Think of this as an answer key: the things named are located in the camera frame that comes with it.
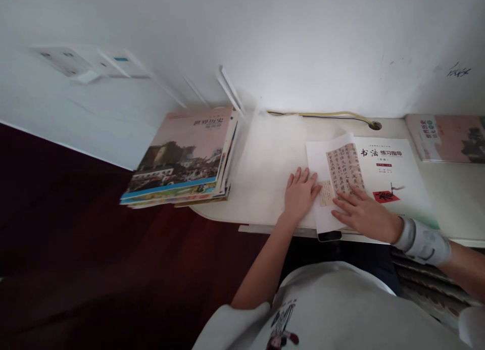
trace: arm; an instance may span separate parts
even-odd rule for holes
[[[345,212],[333,210],[332,215],[343,224],[371,239],[393,245],[398,241],[401,242],[404,221],[365,192],[353,186],[351,189],[355,195],[337,193],[341,200],[334,198],[333,202]],[[409,245],[412,246],[415,236],[410,238]],[[468,294],[485,303],[485,256],[452,241],[449,246],[450,254],[444,255],[436,266]]]
[[[308,179],[309,172],[307,168],[302,173],[298,167],[295,175],[290,174],[284,194],[284,211],[237,290],[231,307],[252,310],[264,302],[272,303],[293,232],[321,189],[321,186],[313,187],[317,174]]]
[[[454,241],[450,241],[450,246],[450,259],[438,268],[485,304],[485,256]]]

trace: cable hole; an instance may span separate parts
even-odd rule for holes
[[[369,125],[369,128],[371,128],[372,130],[381,130],[382,124],[379,122],[372,122],[372,125]]]

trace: smartphone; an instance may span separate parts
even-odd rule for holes
[[[327,241],[336,241],[342,239],[342,232],[341,231],[331,231],[328,233],[320,233],[318,234],[318,241],[319,242],[327,242]]]

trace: dark red floor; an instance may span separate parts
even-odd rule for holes
[[[1,348],[191,348],[267,236],[118,205],[130,172],[0,125]]]

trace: hand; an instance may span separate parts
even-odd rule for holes
[[[282,215],[288,219],[295,220],[299,223],[305,214],[312,207],[315,198],[322,189],[322,186],[313,187],[317,180],[317,174],[314,173],[310,178],[310,170],[298,167],[295,175],[290,174],[286,192],[284,193],[284,212]]]
[[[394,244],[404,228],[403,220],[390,213],[383,205],[355,186],[350,186],[355,195],[337,192],[343,201],[334,198],[333,203],[346,212],[332,210],[332,215],[341,223],[375,240]]]

